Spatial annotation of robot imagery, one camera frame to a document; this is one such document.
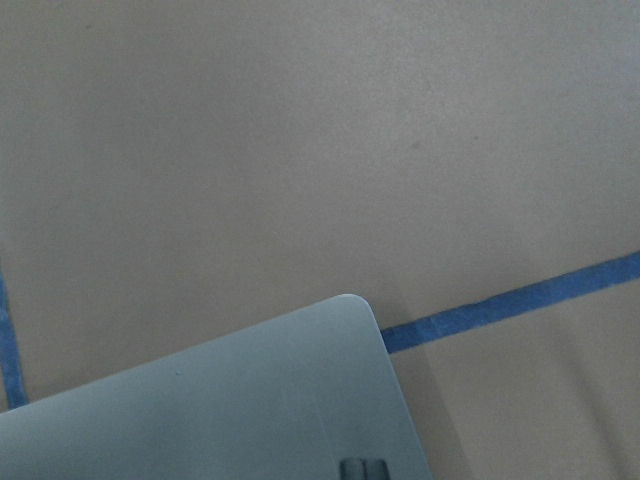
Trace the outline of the blue tape strip crosswise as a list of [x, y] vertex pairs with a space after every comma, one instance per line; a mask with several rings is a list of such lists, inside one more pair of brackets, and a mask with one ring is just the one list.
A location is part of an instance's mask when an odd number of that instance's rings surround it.
[[390, 354], [639, 278], [639, 254], [607, 260], [381, 331]]

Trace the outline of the grey laptop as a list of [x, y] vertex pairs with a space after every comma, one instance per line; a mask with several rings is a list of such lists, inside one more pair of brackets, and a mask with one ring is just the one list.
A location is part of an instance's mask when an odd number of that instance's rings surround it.
[[369, 304], [339, 295], [5, 412], [5, 479], [428, 479]]

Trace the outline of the blue tape strip lengthwise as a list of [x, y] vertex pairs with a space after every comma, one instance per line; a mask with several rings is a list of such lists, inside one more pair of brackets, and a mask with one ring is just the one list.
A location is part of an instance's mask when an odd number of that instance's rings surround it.
[[4, 277], [1, 277], [1, 376], [10, 410], [28, 403], [20, 354], [14, 326], [10, 318]]

